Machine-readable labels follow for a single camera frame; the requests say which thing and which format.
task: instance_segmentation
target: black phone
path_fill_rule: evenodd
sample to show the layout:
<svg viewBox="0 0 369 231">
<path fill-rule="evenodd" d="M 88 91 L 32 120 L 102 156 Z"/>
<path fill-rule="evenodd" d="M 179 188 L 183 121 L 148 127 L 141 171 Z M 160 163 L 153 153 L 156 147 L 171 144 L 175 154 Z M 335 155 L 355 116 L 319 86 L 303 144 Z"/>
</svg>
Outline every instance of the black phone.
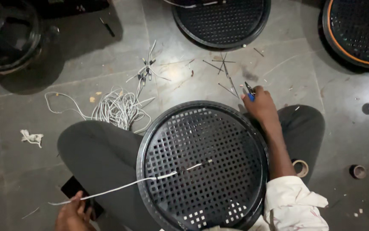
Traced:
<svg viewBox="0 0 369 231">
<path fill-rule="evenodd" d="M 68 197 L 68 198 L 72 198 L 74 197 L 74 195 L 79 192 L 79 191 L 83 191 L 83 195 L 84 197 L 88 197 L 89 194 L 88 192 L 86 192 L 86 190 L 82 187 L 82 185 L 79 183 L 79 181 L 72 176 L 61 188 L 60 190 Z M 86 200 L 86 205 L 85 205 L 85 212 L 86 210 L 92 207 L 92 214 L 90 216 L 90 219 L 92 221 L 95 221 L 103 212 L 104 209 L 93 199 L 87 199 Z"/>
</svg>

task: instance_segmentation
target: dark gray pants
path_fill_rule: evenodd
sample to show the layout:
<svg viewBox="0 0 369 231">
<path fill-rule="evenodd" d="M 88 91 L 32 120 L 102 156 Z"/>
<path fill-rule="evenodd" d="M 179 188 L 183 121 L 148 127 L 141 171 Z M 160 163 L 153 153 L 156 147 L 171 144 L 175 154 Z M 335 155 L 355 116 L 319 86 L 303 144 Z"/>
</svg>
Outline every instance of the dark gray pants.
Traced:
<svg viewBox="0 0 369 231">
<path fill-rule="evenodd" d="M 300 105 L 278 111 L 291 159 L 304 160 L 313 171 L 324 135 L 324 118 L 315 108 Z M 90 194 L 136 181 L 136 157 L 142 136 L 109 123 L 84 121 L 67 128 L 59 137 L 58 150 L 75 178 Z M 113 217 L 132 231 L 158 231 L 133 185 L 95 198 Z"/>
</svg>

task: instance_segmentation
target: tape roll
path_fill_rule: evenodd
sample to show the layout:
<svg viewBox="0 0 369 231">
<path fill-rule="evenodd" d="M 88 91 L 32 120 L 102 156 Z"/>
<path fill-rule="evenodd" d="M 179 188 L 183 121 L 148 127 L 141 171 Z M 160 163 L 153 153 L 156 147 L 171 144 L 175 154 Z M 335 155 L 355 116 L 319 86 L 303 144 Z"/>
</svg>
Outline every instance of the tape roll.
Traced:
<svg viewBox="0 0 369 231">
<path fill-rule="evenodd" d="M 309 169 L 307 163 L 304 160 L 295 160 L 293 162 L 293 166 L 296 164 L 300 164 L 303 166 L 301 169 L 301 172 L 297 173 L 297 176 L 300 178 L 305 177 L 308 174 L 308 169 Z"/>
</svg>

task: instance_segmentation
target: black plastic piece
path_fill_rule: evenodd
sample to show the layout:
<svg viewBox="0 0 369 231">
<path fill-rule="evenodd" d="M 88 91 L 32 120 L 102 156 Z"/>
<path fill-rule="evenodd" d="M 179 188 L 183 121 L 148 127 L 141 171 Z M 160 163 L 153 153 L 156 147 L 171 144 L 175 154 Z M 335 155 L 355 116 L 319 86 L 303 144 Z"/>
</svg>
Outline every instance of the black plastic piece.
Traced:
<svg viewBox="0 0 369 231">
<path fill-rule="evenodd" d="M 369 1 L 327 0 L 322 23 L 325 39 L 337 55 L 369 69 Z"/>
<path fill-rule="evenodd" d="M 210 0 L 186 1 L 208 3 Z M 195 8 L 173 7 L 179 28 L 197 43 L 219 49 L 242 47 L 263 30 L 270 14 L 270 0 L 228 0 Z"/>
<path fill-rule="evenodd" d="M 248 230 L 263 209 L 267 146 L 233 108 L 193 101 L 167 110 L 151 124 L 136 171 L 138 179 L 178 172 L 138 184 L 146 208 L 164 230 L 217 225 Z"/>
</svg>

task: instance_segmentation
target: person's right hand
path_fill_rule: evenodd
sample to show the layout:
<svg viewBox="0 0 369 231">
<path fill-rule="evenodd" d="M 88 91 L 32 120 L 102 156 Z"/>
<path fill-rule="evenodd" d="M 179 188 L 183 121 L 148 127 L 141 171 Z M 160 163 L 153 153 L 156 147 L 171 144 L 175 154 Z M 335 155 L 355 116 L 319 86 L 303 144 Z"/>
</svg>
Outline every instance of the person's right hand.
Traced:
<svg viewBox="0 0 369 231">
<path fill-rule="evenodd" d="M 82 196 L 82 191 L 77 192 L 71 202 L 62 207 L 56 219 L 55 231 L 96 231 L 89 223 L 92 207 L 84 213 L 85 201 L 81 201 Z"/>
<path fill-rule="evenodd" d="M 270 93 L 264 91 L 262 86 L 256 86 L 254 90 L 256 92 L 254 102 L 251 102 L 247 95 L 241 95 L 247 111 L 260 122 L 263 129 L 277 124 L 279 126 L 277 109 Z"/>
</svg>

